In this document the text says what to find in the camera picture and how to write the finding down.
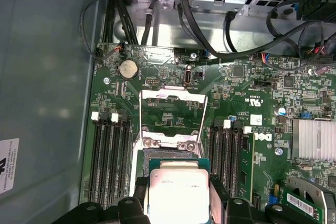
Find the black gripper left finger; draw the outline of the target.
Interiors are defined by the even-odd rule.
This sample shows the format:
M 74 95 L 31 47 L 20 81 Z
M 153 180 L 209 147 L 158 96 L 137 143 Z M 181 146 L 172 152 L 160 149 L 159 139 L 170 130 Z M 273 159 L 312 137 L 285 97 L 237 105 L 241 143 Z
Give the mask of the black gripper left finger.
M 107 209 L 95 202 L 85 202 L 73 208 L 54 223 L 149 223 L 144 213 L 144 201 L 149 178 L 139 177 L 132 197 L 125 197 Z

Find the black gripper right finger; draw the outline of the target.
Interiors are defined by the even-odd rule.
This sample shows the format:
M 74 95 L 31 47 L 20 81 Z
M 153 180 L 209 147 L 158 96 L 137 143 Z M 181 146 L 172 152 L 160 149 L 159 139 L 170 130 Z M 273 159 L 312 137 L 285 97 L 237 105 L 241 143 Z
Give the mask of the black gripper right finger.
M 232 198 L 217 175 L 209 177 L 209 210 L 213 223 L 302 223 L 302 216 L 282 205 L 261 211 L 242 198 Z

